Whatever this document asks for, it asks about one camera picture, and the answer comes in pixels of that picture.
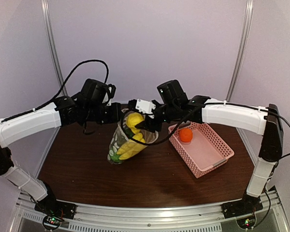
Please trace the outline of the yellow toy lemon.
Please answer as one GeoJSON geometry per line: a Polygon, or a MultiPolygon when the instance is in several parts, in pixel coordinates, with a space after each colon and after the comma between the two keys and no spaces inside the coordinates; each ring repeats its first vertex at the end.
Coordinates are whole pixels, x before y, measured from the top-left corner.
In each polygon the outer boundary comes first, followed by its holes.
{"type": "Polygon", "coordinates": [[[127,116],[126,125],[134,133],[137,134],[141,130],[136,128],[136,125],[144,121],[144,117],[140,113],[131,113],[127,116]]]}

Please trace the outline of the clear polka dot zip bag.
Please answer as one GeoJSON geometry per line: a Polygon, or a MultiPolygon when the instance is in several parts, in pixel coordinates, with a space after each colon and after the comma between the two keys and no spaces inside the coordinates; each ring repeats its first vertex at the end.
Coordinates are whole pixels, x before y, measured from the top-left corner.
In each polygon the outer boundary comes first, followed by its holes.
{"type": "Polygon", "coordinates": [[[138,123],[144,121],[144,115],[130,111],[127,108],[123,109],[122,113],[125,114],[123,124],[118,122],[109,144],[107,160],[111,164],[121,164],[146,148],[146,145],[138,142],[151,144],[159,137],[157,132],[135,128],[138,123]]]}

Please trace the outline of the yellow toy banana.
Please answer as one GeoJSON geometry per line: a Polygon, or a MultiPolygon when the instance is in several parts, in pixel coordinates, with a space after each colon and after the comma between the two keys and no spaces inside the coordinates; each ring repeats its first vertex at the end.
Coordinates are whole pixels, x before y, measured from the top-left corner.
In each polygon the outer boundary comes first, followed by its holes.
{"type": "Polygon", "coordinates": [[[117,155],[120,156],[120,160],[127,160],[135,156],[145,148],[145,145],[129,139],[118,149],[117,155]]]}

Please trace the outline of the orange toy fruit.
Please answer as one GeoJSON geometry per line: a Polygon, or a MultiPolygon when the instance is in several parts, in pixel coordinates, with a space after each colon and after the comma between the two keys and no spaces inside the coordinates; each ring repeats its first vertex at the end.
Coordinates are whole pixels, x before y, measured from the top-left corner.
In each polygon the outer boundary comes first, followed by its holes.
{"type": "Polygon", "coordinates": [[[189,128],[183,128],[179,131],[179,139],[181,142],[190,143],[193,139],[193,132],[189,128]]]}

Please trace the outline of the green striped toy watermelon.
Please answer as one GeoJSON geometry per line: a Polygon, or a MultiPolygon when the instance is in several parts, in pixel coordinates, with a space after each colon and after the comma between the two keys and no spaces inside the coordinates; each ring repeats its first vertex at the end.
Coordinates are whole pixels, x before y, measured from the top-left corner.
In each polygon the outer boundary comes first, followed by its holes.
{"type": "Polygon", "coordinates": [[[119,159],[120,156],[117,155],[116,153],[113,154],[112,156],[110,156],[110,158],[111,158],[111,161],[114,162],[114,163],[121,163],[121,162],[122,162],[122,161],[119,159]]]}

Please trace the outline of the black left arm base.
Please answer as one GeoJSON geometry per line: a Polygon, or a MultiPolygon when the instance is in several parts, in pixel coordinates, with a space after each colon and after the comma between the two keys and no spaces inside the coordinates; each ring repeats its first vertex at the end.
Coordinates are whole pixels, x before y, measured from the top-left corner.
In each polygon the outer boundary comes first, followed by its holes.
{"type": "Polygon", "coordinates": [[[44,182],[47,189],[47,196],[35,204],[34,210],[43,212],[49,216],[55,216],[58,218],[74,219],[76,205],[73,203],[67,203],[58,201],[55,197],[51,187],[44,182]]]}

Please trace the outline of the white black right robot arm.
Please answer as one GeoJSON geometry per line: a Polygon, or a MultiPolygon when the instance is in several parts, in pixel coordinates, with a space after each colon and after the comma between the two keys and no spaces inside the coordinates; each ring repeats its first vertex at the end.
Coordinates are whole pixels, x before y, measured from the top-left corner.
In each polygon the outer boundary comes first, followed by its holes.
{"type": "Polygon", "coordinates": [[[145,115],[145,121],[138,126],[141,129],[160,131],[163,122],[178,119],[180,122],[220,124],[263,136],[257,164],[246,189],[247,196],[238,203],[241,213],[249,213],[257,205],[256,198],[282,158],[283,129],[277,106],[239,105],[201,95],[189,99],[177,80],[165,82],[157,90],[162,104],[141,99],[129,102],[133,110],[145,115]]]}

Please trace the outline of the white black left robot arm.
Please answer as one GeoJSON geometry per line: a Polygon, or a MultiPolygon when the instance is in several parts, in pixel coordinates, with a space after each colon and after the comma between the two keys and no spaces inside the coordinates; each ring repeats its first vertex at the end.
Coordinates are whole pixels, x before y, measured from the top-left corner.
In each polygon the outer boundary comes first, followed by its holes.
{"type": "Polygon", "coordinates": [[[58,201],[45,183],[32,177],[12,161],[8,146],[20,139],[48,129],[88,122],[110,124],[120,120],[120,104],[111,100],[116,92],[112,84],[87,79],[80,92],[72,97],[56,97],[42,107],[18,116],[0,119],[0,176],[27,192],[48,214],[60,210],[58,201]]]}

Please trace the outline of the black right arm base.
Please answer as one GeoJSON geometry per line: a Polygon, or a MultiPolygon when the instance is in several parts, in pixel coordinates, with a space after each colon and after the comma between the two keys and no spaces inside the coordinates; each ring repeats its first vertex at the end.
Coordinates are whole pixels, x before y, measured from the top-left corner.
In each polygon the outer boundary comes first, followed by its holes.
{"type": "Polygon", "coordinates": [[[223,203],[221,208],[225,218],[232,218],[262,210],[263,205],[260,197],[252,197],[244,193],[242,199],[223,203]]]}

